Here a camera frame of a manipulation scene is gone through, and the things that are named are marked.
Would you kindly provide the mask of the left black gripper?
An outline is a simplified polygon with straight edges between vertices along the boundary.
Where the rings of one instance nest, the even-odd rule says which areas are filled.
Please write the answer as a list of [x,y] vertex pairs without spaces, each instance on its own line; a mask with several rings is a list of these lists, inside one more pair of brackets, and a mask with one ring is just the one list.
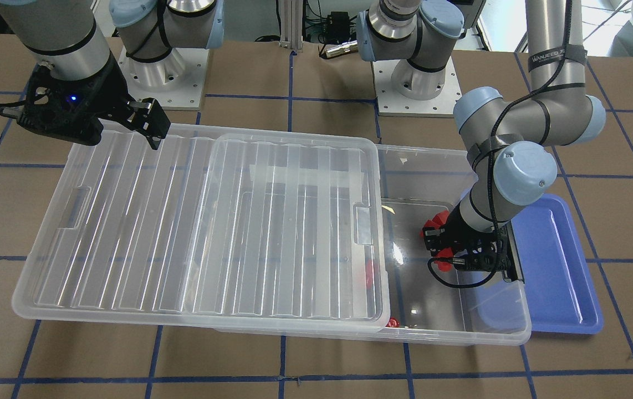
[[431,256],[451,256],[453,268],[460,271],[501,271],[507,269],[508,238],[505,229],[500,229],[498,248],[501,253],[496,253],[496,235],[494,233],[466,233],[455,238],[450,238],[455,229],[446,223],[441,229],[435,227],[423,227],[423,240],[425,247]]

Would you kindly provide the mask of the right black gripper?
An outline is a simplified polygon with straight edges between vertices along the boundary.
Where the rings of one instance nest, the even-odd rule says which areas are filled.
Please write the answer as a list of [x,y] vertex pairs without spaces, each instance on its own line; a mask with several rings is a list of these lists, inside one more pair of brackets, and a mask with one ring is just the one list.
[[38,66],[31,74],[27,96],[45,88],[47,101],[23,102],[17,116],[22,128],[54,139],[96,146],[104,129],[100,119],[106,119],[140,133],[154,151],[166,138],[171,121],[160,102],[155,98],[133,101],[114,55],[88,78],[66,81],[53,78],[50,72],[47,66]]

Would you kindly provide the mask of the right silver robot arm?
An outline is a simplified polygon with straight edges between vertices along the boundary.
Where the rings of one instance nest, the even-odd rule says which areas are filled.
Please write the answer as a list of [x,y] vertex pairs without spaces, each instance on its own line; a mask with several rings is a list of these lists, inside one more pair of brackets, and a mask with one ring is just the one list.
[[222,1],[111,1],[132,67],[124,73],[88,1],[0,1],[0,15],[36,60],[25,98],[0,103],[0,116],[83,146],[96,146],[109,120],[156,151],[170,119],[159,99],[132,96],[128,81],[151,93],[179,83],[186,67],[178,51],[220,47],[223,10]]

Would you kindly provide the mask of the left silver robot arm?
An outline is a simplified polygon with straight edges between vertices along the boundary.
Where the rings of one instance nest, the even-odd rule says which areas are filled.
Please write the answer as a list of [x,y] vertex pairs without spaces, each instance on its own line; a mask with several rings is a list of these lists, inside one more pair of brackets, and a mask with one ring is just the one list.
[[[605,125],[600,99],[585,88],[586,50],[579,1],[526,1],[529,93],[513,101],[490,86],[465,93],[453,107],[458,134],[477,182],[421,231],[438,277],[451,269],[504,271],[510,261],[504,227],[557,178],[549,146],[594,139]],[[406,98],[434,99],[465,30],[449,1],[376,1],[355,22],[367,62],[397,60],[391,83]]]

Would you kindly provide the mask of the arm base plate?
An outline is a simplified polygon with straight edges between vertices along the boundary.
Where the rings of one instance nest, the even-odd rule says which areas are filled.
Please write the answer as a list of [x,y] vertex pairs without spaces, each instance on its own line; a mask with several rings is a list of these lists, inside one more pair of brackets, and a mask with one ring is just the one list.
[[118,63],[133,98],[154,98],[165,110],[199,111],[209,55],[208,49],[179,48],[164,60],[139,63],[124,48]]
[[453,118],[462,90],[452,58],[435,73],[415,70],[407,60],[382,60],[371,65],[380,115]]

